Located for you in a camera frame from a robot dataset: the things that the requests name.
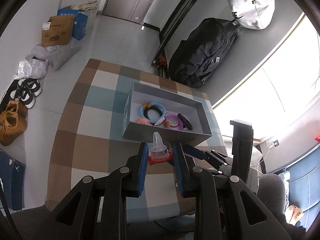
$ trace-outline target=transparent plastic cap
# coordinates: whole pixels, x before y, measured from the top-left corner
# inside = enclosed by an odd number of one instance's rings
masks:
[[[158,132],[153,133],[153,147],[151,147],[150,152],[153,159],[165,159],[169,156],[167,147],[163,144]]]

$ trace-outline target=tan boot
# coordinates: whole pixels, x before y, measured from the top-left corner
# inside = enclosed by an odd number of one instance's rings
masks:
[[[18,113],[4,114],[3,127],[0,130],[0,143],[4,146],[11,144],[27,129],[27,121]]]
[[[6,109],[0,114],[0,126],[4,122],[4,115],[6,112],[7,115],[18,113],[22,118],[25,118],[28,114],[28,108],[26,108],[19,100],[10,100]]]

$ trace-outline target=silver bolt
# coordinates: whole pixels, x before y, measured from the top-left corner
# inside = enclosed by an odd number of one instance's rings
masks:
[[[237,183],[237,182],[239,182],[239,177],[238,177],[238,176],[235,176],[235,175],[232,175],[232,176],[230,177],[230,180],[231,180],[231,182]]]
[[[90,176],[85,176],[83,179],[82,179],[82,182],[83,183],[90,183],[92,181],[92,177]]]
[[[129,170],[130,170],[130,169],[129,169],[128,167],[121,167],[119,171],[120,171],[121,173],[128,173]]]
[[[193,170],[194,172],[196,172],[196,173],[200,173],[200,172],[202,171],[202,168],[199,167],[199,166],[194,166],[194,167],[192,168],[192,170]]]

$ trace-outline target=black spiral hair tie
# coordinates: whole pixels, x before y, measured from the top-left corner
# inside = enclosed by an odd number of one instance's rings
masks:
[[[185,118],[182,114],[178,114],[179,119],[181,120],[181,122],[183,123],[183,128],[188,128],[188,130],[192,130],[192,125],[191,123],[188,121],[187,118]]]
[[[145,108],[145,109],[143,109],[143,116],[145,117],[145,118],[147,118],[147,119],[150,119],[149,118],[149,116],[148,116],[148,111],[150,110],[150,109],[152,109],[152,110],[154,110],[154,111],[156,111],[160,116],[162,116],[162,110],[159,108],[159,107],[157,107],[157,106],[151,106],[150,108]]]

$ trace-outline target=checkered tablecloth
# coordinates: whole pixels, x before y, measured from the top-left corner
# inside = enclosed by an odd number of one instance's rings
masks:
[[[226,154],[205,93],[140,70],[90,59],[63,110],[52,147],[46,205],[52,210],[84,176],[99,178],[125,166],[140,142],[122,138],[124,104],[133,82],[169,90],[202,102],[212,137],[198,146]],[[196,160],[204,168],[206,162]],[[148,164],[140,198],[127,198],[127,221],[148,221],[195,210],[194,198],[183,199],[175,187],[173,167]]]

